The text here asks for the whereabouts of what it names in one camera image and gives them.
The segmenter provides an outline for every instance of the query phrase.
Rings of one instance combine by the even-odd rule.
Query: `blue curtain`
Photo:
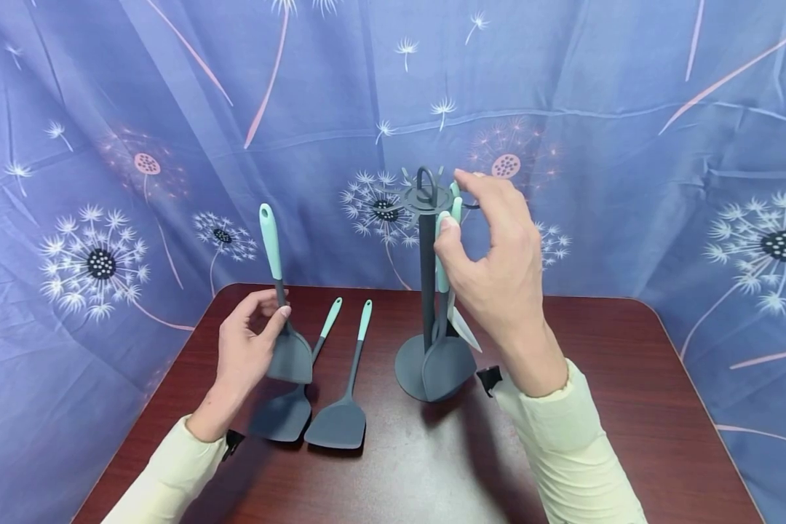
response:
[[[415,288],[422,164],[527,195],[548,293],[656,309],[786,524],[786,0],[0,0],[0,523],[68,522],[269,280],[260,203],[292,285]]]

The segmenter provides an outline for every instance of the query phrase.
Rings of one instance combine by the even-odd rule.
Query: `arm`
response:
[[[250,331],[259,310],[271,321]],[[290,308],[277,310],[273,290],[251,293],[221,325],[215,385],[195,413],[178,420],[103,524],[172,524],[215,475],[227,452],[227,431],[271,362]]]
[[[508,180],[455,170],[480,203],[491,248],[472,261],[454,219],[434,244],[450,284],[498,344],[509,377],[493,388],[515,423],[551,524],[641,524],[640,502],[600,425],[585,376],[545,321],[541,234]]]

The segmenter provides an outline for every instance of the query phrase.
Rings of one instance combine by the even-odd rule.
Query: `brown tabletop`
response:
[[[224,288],[140,416],[75,523],[99,523],[175,421],[215,378],[218,325],[246,293]],[[361,308],[373,300],[354,396],[367,414],[364,448],[323,453],[248,437],[218,469],[183,521],[210,523],[546,523],[513,426],[472,379],[452,400],[417,402],[395,381],[395,353],[420,332],[415,292],[293,287],[292,322],[317,340],[344,298],[307,388],[312,409],[344,393]],[[603,426],[651,524],[762,523],[655,313],[625,298],[545,299],[565,355],[584,371]],[[498,364],[491,340],[481,368]],[[290,387],[265,380],[250,410]]]

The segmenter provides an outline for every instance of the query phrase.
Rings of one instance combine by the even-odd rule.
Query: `cream sleeve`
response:
[[[509,377],[492,394],[515,423],[551,524],[646,524],[585,375],[570,360],[568,384],[547,397],[527,397]]]
[[[226,438],[201,442],[178,420],[102,524],[177,523],[189,503],[215,475],[227,451]]]

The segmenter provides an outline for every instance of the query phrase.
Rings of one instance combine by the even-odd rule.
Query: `hand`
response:
[[[260,314],[271,320],[257,336],[250,323]],[[186,424],[195,438],[215,442],[227,433],[245,399],[265,376],[289,314],[289,306],[279,308],[276,289],[268,289],[249,294],[221,323],[215,384]]]
[[[508,180],[454,171],[460,188],[472,194],[489,225],[491,248],[472,261],[452,218],[440,225],[434,250],[460,302],[501,349],[516,386],[543,397],[568,380],[568,365],[542,309],[541,235],[524,195]]]

